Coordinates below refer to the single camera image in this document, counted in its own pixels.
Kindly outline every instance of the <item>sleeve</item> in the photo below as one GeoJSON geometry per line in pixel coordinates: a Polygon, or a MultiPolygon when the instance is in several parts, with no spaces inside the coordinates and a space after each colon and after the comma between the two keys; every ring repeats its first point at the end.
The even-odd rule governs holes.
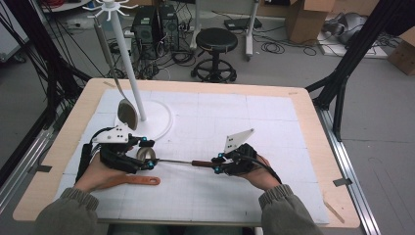
{"type": "Polygon", "coordinates": [[[259,197],[262,230],[265,235],[322,235],[302,201],[289,185],[267,190],[259,197]]]}
{"type": "Polygon", "coordinates": [[[35,235],[93,234],[97,223],[98,199],[79,189],[67,188],[61,197],[36,218],[35,235]]]}

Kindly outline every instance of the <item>person's right hand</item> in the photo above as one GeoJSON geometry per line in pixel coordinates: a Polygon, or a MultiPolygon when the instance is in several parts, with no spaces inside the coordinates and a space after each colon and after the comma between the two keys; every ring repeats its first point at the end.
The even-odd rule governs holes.
{"type": "MultiPolygon", "coordinates": [[[[257,155],[256,158],[262,162],[263,164],[269,165],[269,161],[264,157],[257,155]]],[[[264,191],[274,188],[280,183],[276,178],[274,178],[271,173],[268,172],[263,167],[258,166],[257,168],[253,169],[249,173],[239,175],[240,177],[246,178],[250,183],[258,189],[262,189],[264,191]]]]}
{"type": "Polygon", "coordinates": [[[114,178],[127,174],[124,171],[108,168],[100,160],[100,153],[97,153],[82,177],[73,186],[86,193],[101,189],[106,183],[114,178]]]}

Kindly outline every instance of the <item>cardboard box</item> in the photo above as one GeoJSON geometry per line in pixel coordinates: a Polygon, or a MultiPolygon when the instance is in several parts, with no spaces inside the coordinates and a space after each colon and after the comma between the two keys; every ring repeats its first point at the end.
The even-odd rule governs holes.
{"type": "Polygon", "coordinates": [[[407,43],[411,44],[412,46],[415,46],[415,26],[411,27],[406,32],[402,33],[402,35],[400,35],[399,37],[405,40],[407,43]]]}
{"type": "Polygon", "coordinates": [[[315,44],[335,0],[292,0],[292,2],[285,20],[288,38],[298,44],[315,44]]]}
{"type": "Polygon", "coordinates": [[[402,40],[388,56],[388,61],[407,75],[415,75],[415,46],[402,40]]]}

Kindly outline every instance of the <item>stool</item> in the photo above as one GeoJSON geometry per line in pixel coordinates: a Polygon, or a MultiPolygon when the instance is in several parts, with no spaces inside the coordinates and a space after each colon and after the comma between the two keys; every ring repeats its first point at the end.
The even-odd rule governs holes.
{"type": "Polygon", "coordinates": [[[209,82],[224,82],[227,80],[236,80],[236,71],[232,66],[219,59],[220,53],[227,53],[232,51],[238,45],[238,38],[232,32],[223,28],[207,28],[202,30],[196,36],[196,44],[202,48],[203,52],[208,52],[212,55],[211,59],[206,59],[199,62],[191,71],[193,77],[198,77],[202,81],[209,82]],[[211,61],[211,68],[203,67],[204,63],[211,61]]]}

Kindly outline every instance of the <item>gray floor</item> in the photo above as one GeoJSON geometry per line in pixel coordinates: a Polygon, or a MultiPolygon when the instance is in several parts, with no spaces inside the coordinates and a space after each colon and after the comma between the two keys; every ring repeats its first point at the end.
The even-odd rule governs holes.
{"type": "MultiPolygon", "coordinates": [[[[224,17],[204,19],[202,24],[222,25],[224,17]]],[[[262,19],[263,29],[282,23],[262,19]]],[[[284,39],[284,29],[266,35],[284,39]]],[[[237,84],[305,87],[330,74],[341,58],[323,56],[315,48],[315,56],[307,56],[301,48],[285,46],[281,55],[260,50],[262,43],[254,44],[254,56],[245,60],[244,34],[239,34],[239,46],[221,56],[238,73],[237,84]]],[[[98,68],[107,72],[95,32],[85,30],[74,35],[98,68]]],[[[86,58],[69,44],[76,65],[83,71],[100,76],[86,58]]],[[[207,57],[205,54],[197,59],[207,57]]],[[[195,81],[190,68],[168,68],[175,81],[195,81]]],[[[155,77],[168,80],[167,72],[155,77]]],[[[371,210],[382,234],[415,234],[415,79],[407,76],[386,60],[364,59],[352,74],[346,89],[342,136],[371,210]]],[[[45,107],[44,94],[30,63],[0,67],[0,165],[14,151],[28,129],[45,107]]],[[[2,234],[29,234],[32,223],[16,222],[12,212],[26,185],[28,175],[14,199],[0,216],[2,234]]],[[[102,225],[97,234],[105,234],[102,225]]],[[[356,229],[324,229],[325,234],[363,234],[356,229]]]]}

